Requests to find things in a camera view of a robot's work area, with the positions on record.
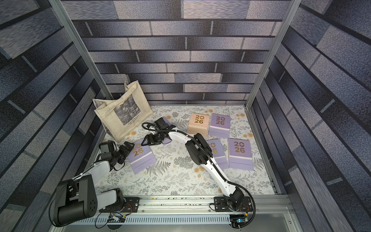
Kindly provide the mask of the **peach 2026 calendar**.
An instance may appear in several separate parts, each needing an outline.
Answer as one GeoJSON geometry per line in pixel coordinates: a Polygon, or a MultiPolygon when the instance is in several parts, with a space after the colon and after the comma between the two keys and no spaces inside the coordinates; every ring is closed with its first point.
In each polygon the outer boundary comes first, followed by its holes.
{"type": "Polygon", "coordinates": [[[194,135],[200,133],[204,138],[206,138],[209,129],[209,122],[209,115],[192,113],[189,120],[187,133],[194,135]]]}

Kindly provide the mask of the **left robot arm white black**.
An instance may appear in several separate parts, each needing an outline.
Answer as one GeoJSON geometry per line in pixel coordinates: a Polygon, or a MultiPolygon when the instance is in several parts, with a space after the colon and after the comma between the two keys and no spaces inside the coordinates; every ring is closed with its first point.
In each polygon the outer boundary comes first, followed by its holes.
{"type": "Polygon", "coordinates": [[[62,181],[52,199],[48,216],[55,227],[64,227],[74,222],[91,218],[96,212],[108,212],[119,216],[124,222],[127,215],[137,212],[138,198],[125,199],[119,188],[96,193],[95,184],[107,173],[115,170],[116,164],[125,165],[125,159],[133,151],[134,143],[125,142],[117,146],[114,141],[99,144],[100,154],[93,164],[72,179],[62,181]]]}

